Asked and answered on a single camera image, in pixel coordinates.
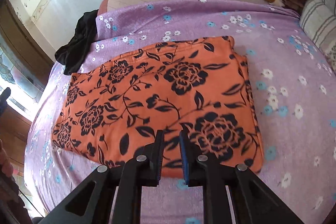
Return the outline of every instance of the silver screw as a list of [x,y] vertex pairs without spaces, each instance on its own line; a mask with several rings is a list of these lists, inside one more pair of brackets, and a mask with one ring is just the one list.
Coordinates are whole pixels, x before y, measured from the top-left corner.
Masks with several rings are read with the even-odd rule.
[[98,166],[98,168],[97,168],[97,171],[99,172],[99,173],[104,173],[104,172],[106,172],[107,171],[107,166],[106,165],[100,165],[100,166]]
[[245,164],[238,164],[237,166],[239,171],[246,171],[247,170],[247,166]]
[[208,160],[208,156],[206,156],[206,155],[199,155],[199,156],[197,157],[197,159],[198,159],[199,161],[207,161],[207,160]]
[[139,155],[139,156],[137,156],[137,158],[136,158],[136,160],[137,161],[145,161],[147,159],[147,157],[145,156],[145,155]]

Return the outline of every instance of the orange floral fabric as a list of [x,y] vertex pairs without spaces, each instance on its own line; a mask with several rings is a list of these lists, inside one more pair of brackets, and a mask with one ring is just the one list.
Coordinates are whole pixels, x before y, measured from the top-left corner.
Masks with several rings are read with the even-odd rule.
[[164,130],[162,175],[182,177],[179,133],[222,164],[261,169],[247,59],[232,37],[161,42],[73,73],[53,143],[115,167]]

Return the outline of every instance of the black cable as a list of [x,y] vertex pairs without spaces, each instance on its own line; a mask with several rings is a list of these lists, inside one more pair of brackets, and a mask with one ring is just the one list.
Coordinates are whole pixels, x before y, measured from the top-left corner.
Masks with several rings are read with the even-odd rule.
[[41,215],[41,213],[36,209],[36,207],[31,203],[31,201],[26,197],[26,195],[20,189],[19,189],[19,191],[29,201],[29,203],[34,207],[34,209]]

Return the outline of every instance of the bed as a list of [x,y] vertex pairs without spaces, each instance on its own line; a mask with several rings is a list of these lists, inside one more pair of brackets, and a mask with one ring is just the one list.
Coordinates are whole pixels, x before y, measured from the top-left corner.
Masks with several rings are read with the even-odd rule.
[[[248,59],[263,137],[258,176],[305,224],[320,224],[336,201],[336,77],[299,20],[264,0],[104,0],[97,42],[79,73],[157,42],[233,36]],[[70,81],[63,71],[55,63],[25,151],[25,182],[48,212],[99,165],[51,144]],[[202,189],[162,178],[143,189],[141,214],[142,223],[202,223]]]

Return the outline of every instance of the black cloth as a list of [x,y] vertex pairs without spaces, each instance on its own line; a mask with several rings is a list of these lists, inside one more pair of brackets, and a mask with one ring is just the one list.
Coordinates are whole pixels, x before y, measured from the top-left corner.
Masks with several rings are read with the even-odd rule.
[[65,65],[64,75],[77,72],[89,52],[90,45],[97,34],[97,13],[98,10],[84,13],[77,22],[73,38],[55,53],[57,62]]

